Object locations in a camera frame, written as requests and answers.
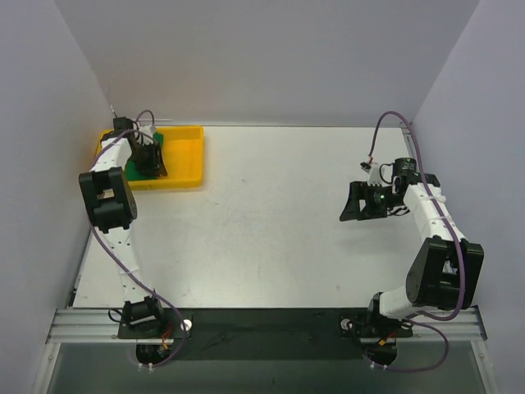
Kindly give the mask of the green t-shirt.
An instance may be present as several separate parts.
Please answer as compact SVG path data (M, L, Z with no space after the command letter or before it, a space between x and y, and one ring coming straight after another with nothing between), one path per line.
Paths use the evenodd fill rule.
M129 181L154 180L167 176L162 158L162 134L155 132L152 138L147 138L138 133L131 133L126 139L131 149L131 156L126 163L126 176Z

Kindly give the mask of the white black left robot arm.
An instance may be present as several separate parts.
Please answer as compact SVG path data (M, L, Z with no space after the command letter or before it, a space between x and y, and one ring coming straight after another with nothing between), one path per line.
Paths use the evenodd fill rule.
M120 338L160 336L167 317L160 300L147 283L135 248L132 222L138 208L126 178L126 165L133 163L141 176L166 176L162 144L154 139L155 125L140 127L128 117L114 117L113 130L100 140L101 150L91 168L79 174L79 185L93 233L118 266L124 305Z

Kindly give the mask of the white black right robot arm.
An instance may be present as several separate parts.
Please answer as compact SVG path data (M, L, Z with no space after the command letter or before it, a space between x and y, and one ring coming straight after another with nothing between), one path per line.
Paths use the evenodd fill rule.
M390 164L385 180L383 166L363 162L367 180L349 184L349 198L340 215L342 222L388 218L406 211L414 220L422 245L404 284L376 293L364 314L364 327L381 335L394 321L417 315L451 320L473 303L484 260L481 245L472 243L457 228L445 206L436 175L421 173L413 158Z

